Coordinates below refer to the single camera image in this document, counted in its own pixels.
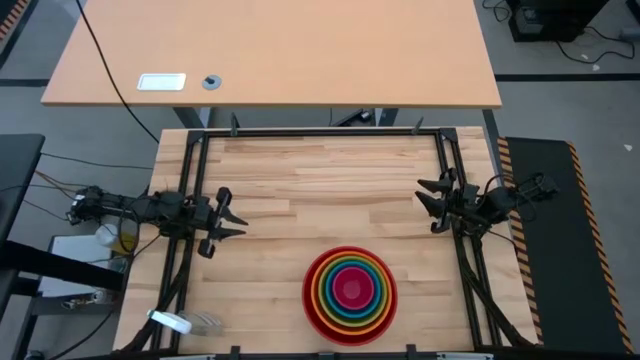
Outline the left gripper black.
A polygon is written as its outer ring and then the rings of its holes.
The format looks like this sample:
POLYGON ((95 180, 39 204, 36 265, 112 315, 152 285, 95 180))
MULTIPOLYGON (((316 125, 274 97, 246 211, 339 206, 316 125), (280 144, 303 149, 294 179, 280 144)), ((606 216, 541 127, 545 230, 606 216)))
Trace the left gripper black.
POLYGON ((222 241, 233 236, 244 235, 244 230, 223 228, 222 220, 248 226, 248 223, 234 215, 229 209, 232 194, 227 187, 221 187, 216 194, 217 205, 215 208, 209 205, 209 198, 197 199, 189 224, 196 230, 207 232, 207 236, 200 240, 197 253, 211 259, 215 253, 215 241, 222 241))

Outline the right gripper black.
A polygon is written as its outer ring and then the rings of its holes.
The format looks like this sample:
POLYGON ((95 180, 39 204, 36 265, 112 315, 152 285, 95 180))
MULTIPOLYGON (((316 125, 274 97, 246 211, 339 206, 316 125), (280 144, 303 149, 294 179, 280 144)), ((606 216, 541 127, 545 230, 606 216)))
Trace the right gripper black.
POLYGON ((416 191, 415 195, 425 207, 428 214, 436 221, 431 224, 432 233, 442 233, 450 228, 454 218, 472 225, 480 225, 481 217, 477 214, 476 195, 479 187, 460 181, 456 168, 444 171, 437 181, 419 179, 417 183, 431 193, 440 193, 441 199, 436 199, 423 192, 416 191))

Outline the green bowl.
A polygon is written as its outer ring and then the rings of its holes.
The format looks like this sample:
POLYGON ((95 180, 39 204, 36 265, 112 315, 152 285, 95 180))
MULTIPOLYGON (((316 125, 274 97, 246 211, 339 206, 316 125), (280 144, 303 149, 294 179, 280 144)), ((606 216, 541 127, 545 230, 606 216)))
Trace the green bowl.
POLYGON ((317 287, 316 292, 318 297, 317 302, 322 307, 325 317, 343 327, 358 328, 358 327, 370 326, 371 324, 376 323, 379 318, 383 317, 387 304, 390 301, 390 295, 391 295, 391 290, 389 289, 389 284, 387 282, 386 272, 379 266, 379 264, 376 261, 366 258, 363 255, 356 255, 356 254, 341 254, 333 258, 332 260, 328 261, 324 265, 324 267, 322 268, 321 272, 317 277, 316 287, 317 287), (329 304, 325 298, 324 284, 325 284, 325 280, 327 278, 328 272, 335 265, 345 261, 349 261, 349 260, 364 261, 366 264, 370 265, 378 275, 381 276, 383 303, 380 305, 378 310, 375 311, 371 316, 363 319, 350 320, 332 313, 331 309, 329 308, 329 304))

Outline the teal blue bowl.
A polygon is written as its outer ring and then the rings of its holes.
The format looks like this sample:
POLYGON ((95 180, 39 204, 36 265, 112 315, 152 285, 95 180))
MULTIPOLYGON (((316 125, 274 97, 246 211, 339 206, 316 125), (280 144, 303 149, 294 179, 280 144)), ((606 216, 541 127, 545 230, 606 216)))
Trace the teal blue bowl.
POLYGON ((363 319, 371 316, 375 311, 378 310, 380 305, 383 303, 381 276, 378 275, 376 271, 370 265, 366 264, 364 261, 349 260, 349 261, 345 261, 335 265, 327 274, 327 278, 324 284, 324 293, 325 293, 326 301, 329 304, 329 308, 331 309, 331 312, 350 320, 363 319), (374 298, 372 299, 372 301, 369 303, 368 306, 366 306, 361 310, 355 310, 355 311, 347 310, 341 307, 337 303, 337 301, 334 299, 334 296, 333 296, 332 281, 336 272, 349 265, 361 267, 364 270, 366 270, 371 275, 374 286, 375 286, 374 298))

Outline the small magenta bowl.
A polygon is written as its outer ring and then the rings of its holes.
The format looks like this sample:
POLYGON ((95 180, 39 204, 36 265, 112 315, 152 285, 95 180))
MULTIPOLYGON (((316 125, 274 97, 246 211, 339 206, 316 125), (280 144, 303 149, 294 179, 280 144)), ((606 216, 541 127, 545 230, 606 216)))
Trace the small magenta bowl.
POLYGON ((369 305, 375 295, 371 275, 361 267, 346 266, 336 272, 332 291, 337 303, 347 310, 361 310, 369 305))

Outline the clear plastic piece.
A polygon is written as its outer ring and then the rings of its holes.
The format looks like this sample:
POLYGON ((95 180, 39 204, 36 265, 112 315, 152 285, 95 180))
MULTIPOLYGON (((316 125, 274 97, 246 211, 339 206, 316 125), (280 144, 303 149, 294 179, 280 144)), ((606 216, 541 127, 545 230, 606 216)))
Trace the clear plastic piece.
POLYGON ((192 324, 191 334, 197 336, 221 336, 223 326, 221 321, 207 313, 193 313, 189 315, 192 324))

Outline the white plastic clip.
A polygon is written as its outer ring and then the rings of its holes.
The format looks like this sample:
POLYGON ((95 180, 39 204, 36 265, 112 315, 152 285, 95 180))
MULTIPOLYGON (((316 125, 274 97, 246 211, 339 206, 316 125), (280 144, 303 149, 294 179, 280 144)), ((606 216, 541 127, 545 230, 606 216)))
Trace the white plastic clip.
POLYGON ((192 323, 189 320, 173 313, 149 310, 148 317, 151 320, 183 335, 189 334, 192 330, 192 323))

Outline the white plastic bottle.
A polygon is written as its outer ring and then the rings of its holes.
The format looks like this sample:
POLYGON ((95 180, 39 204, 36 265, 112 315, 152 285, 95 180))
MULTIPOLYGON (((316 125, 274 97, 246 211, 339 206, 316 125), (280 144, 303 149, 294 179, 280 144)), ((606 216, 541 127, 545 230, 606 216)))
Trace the white plastic bottle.
POLYGON ((113 224, 99 225, 95 231, 96 241, 104 247, 113 247, 119 244, 118 228, 113 224))

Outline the black hazard-striped floor mat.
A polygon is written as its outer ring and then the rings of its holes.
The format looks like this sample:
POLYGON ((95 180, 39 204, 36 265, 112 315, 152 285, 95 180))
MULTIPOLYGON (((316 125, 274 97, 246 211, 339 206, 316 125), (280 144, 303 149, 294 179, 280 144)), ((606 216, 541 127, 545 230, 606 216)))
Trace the black hazard-striped floor mat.
POLYGON ((0 0, 0 43, 7 40, 31 0, 0 0))
POLYGON ((578 154, 566 141, 500 137, 507 185, 557 194, 510 214, 537 341, 549 350, 631 355, 628 333, 578 154))

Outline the white flat board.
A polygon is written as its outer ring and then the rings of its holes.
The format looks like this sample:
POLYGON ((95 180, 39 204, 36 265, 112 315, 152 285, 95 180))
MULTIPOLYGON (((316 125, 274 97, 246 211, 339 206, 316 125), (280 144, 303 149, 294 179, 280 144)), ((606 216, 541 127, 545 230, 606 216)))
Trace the white flat board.
MULTIPOLYGON (((52 240, 51 253, 117 272, 123 272, 126 267, 126 260, 114 259, 115 254, 112 250, 101 245, 95 235, 55 236, 52 240)), ((43 297, 92 294, 97 290, 95 286, 50 277, 43 277, 38 289, 43 297)))

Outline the white rectangular desk plate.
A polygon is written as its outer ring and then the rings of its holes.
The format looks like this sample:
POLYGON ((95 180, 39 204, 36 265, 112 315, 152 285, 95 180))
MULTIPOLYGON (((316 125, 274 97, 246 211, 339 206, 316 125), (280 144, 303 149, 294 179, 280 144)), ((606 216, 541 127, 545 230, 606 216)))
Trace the white rectangular desk plate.
POLYGON ((181 91, 185 83, 185 73, 145 73, 139 77, 137 90, 181 91))

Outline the light wooden desk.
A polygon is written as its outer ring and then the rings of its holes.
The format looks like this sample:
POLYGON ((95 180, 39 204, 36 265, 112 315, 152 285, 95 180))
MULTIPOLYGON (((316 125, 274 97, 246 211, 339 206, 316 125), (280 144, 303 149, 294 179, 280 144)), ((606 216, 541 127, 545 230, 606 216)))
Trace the light wooden desk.
POLYGON ((87 0, 46 105, 497 108, 473 0, 87 0), (181 91, 138 91, 185 73, 181 91), (222 85, 202 87, 208 75, 222 85))

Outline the black equipment box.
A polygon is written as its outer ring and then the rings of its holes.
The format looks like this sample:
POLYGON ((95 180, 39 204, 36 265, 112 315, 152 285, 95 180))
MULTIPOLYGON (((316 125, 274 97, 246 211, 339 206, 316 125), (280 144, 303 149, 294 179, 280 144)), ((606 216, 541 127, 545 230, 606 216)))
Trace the black equipment box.
POLYGON ((609 0, 506 0, 515 42, 571 42, 609 0))

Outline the black side table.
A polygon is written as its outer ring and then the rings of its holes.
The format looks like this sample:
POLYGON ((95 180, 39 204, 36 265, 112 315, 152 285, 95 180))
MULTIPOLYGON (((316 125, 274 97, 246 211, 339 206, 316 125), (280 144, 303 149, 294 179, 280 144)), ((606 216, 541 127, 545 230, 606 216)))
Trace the black side table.
POLYGON ((45 137, 41 134, 0 135, 0 320, 14 294, 29 296, 36 285, 19 285, 21 272, 120 291, 124 275, 65 258, 8 238, 31 184, 45 137))

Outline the black aluminium table frame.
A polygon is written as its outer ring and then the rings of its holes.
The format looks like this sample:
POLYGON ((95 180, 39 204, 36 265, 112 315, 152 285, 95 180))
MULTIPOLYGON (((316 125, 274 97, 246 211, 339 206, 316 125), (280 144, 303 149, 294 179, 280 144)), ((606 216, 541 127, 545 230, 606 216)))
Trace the black aluminium table frame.
POLYGON ((266 137, 214 133, 203 191, 228 187, 245 234, 191 263, 185 308, 217 317, 217 336, 185 336, 183 354, 342 355, 309 323, 301 302, 313 260, 341 245, 365 248, 390 268, 399 304, 387 331, 360 347, 371 357, 415 345, 468 351, 470 327, 450 233, 432 234, 416 199, 456 156, 408 130, 279 129, 266 137))

